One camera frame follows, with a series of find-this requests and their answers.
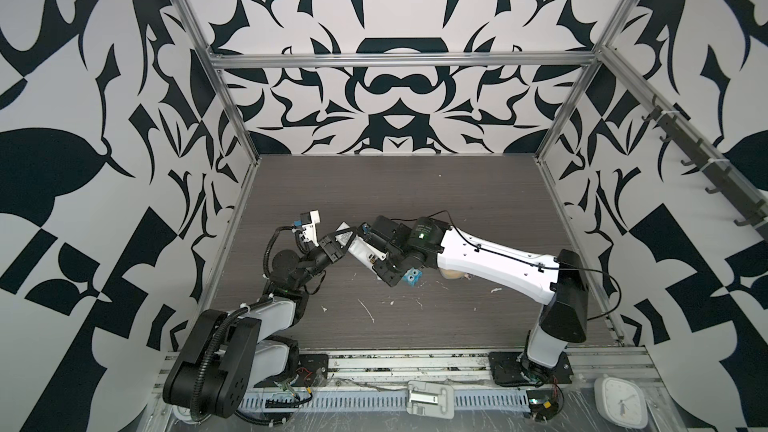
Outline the white remote control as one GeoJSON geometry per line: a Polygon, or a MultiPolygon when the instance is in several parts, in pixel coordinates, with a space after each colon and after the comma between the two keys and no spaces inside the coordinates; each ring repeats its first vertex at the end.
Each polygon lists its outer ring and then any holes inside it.
{"type": "Polygon", "coordinates": [[[373,266],[377,261],[383,261],[386,258],[384,252],[375,249],[359,236],[356,236],[355,240],[350,242],[346,247],[348,255],[353,256],[366,269],[371,271],[374,275],[377,275],[373,266]]]}

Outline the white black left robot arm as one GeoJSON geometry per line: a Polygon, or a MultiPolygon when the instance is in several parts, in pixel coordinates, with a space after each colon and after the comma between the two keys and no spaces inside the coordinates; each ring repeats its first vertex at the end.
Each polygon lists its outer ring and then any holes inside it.
{"type": "Polygon", "coordinates": [[[347,255],[360,229],[349,226],[304,242],[304,229],[280,226],[262,259],[262,296],[233,311],[207,309],[197,318],[165,379],[162,400],[190,419],[234,415],[249,386],[292,378],[298,346],[276,334],[296,325],[313,294],[307,284],[347,255]]]}

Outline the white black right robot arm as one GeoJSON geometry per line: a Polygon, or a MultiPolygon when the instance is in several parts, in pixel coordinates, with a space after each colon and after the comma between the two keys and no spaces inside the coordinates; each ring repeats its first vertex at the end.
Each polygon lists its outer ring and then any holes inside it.
{"type": "Polygon", "coordinates": [[[589,287],[580,256],[567,249],[558,255],[533,254],[481,239],[453,221],[419,217],[412,225],[379,216],[360,227],[362,240],[379,254],[372,269],[387,285],[414,282],[426,269],[470,275],[512,289],[540,305],[525,348],[509,365],[492,366],[496,384],[508,387],[553,384],[566,348],[583,343],[587,323],[606,314],[588,315],[589,287]]]}

